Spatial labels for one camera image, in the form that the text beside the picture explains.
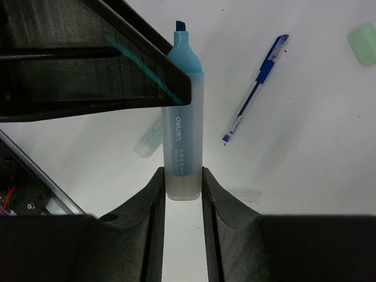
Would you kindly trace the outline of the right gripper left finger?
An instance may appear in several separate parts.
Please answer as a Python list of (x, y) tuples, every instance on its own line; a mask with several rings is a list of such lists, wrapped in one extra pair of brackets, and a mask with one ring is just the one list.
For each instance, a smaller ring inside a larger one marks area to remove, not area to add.
[(1, 217), (2, 281), (160, 281), (165, 171), (116, 209)]

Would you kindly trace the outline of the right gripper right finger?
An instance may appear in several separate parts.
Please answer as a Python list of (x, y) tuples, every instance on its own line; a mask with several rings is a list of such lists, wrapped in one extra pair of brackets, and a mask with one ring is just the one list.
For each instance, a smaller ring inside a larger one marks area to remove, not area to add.
[(262, 215), (203, 169), (210, 281), (374, 281), (375, 217)]

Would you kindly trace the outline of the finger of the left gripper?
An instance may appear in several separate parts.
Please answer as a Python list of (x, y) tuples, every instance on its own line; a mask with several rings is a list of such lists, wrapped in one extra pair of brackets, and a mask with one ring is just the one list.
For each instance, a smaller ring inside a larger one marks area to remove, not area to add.
[(192, 82), (125, 1), (1, 1), (1, 122), (183, 106)]

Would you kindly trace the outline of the blue highlighter marker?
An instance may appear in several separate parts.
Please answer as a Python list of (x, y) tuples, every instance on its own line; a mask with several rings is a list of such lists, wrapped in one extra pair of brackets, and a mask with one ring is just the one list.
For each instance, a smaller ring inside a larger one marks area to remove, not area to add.
[(167, 58), (190, 78), (192, 101), (162, 109), (166, 193), (174, 201), (196, 200), (202, 190), (204, 72), (182, 21), (176, 21)]

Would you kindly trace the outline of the blue ballpoint pen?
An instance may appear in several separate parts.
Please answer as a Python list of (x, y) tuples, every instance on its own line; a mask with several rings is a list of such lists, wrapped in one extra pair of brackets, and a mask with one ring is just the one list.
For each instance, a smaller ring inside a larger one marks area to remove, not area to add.
[(228, 144), (235, 136), (243, 119), (246, 117), (252, 98), (267, 81), (268, 77), (272, 73), (272, 70), (277, 64), (280, 55), (286, 49), (286, 45), (288, 44), (289, 40), (289, 34), (282, 34), (278, 36), (275, 39), (274, 43), (271, 45), (256, 74), (251, 77), (251, 85), (248, 88), (244, 98), (238, 105), (237, 109), (235, 110), (234, 115), (231, 117), (221, 137), (223, 146)]

